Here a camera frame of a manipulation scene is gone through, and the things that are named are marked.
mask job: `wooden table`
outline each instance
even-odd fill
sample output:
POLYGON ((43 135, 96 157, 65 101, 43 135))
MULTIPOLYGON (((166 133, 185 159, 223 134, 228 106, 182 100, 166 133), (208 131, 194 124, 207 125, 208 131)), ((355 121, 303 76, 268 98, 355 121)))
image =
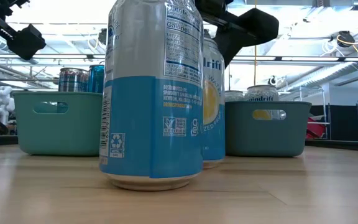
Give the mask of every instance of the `wooden table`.
POLYGON ((228 157, 185 188, 133 192, 113 187, 97 158, 0 146, 0 223, 358 223, 358 152, 228 157))

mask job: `white humanoid robot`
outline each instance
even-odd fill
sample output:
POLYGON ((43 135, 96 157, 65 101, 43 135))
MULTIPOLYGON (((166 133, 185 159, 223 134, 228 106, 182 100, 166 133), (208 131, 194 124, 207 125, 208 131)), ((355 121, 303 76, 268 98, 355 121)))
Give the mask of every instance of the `white humanoid robot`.
POLYGON ((9 112, 15 110, 15 101, 11 98, 12 87, 0 87, 0 122, 7 124, 9 119, 9 112))

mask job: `teal plastic bin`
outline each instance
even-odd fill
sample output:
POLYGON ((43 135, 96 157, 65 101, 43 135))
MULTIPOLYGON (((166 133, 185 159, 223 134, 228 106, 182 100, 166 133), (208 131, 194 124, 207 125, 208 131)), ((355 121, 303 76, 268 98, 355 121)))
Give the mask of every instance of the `teal plastic bin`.
POLYGON ((97 156, 103 95, 14 94, 20 149, 46 156, 97 156))
POLYGON ((226 103, 226 154, 258 157, 299 156, 305 147, 310 108, 311 103, 305 102, 226 103), (258 110, 274 111, 278 117, 276 120, 255 119, 254 113, 258 110))

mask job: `red object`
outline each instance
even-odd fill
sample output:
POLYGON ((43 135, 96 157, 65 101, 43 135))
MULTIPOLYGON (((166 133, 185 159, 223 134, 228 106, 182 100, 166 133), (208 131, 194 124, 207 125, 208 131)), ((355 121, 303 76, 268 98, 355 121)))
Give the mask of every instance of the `red object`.
MULTIPOLYGON (((309 118, 308 122, 316 122, 316 121, 309 118)), ((325 130, 326 130, 326 127, 322 124, 308 124, 308 131, 306 134, 306 139, 322 138, 325 130)))

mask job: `blue and silver can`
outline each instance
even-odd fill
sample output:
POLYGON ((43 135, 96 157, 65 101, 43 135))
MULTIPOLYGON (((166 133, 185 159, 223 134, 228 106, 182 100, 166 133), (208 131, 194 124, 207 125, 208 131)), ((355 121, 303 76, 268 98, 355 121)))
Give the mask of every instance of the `blue and silver can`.
POLYGON ((104 65, 92 65, 89 68, 88 92, 103 93, 104 65))
POLYGON ((194 0, 118 0, 109 15, 100 169, 131 190, 201 172, 203 21, 194 0))
POLYGON ((204 30, 204 168, 216 167, 225 156, 224 60, 204 30))

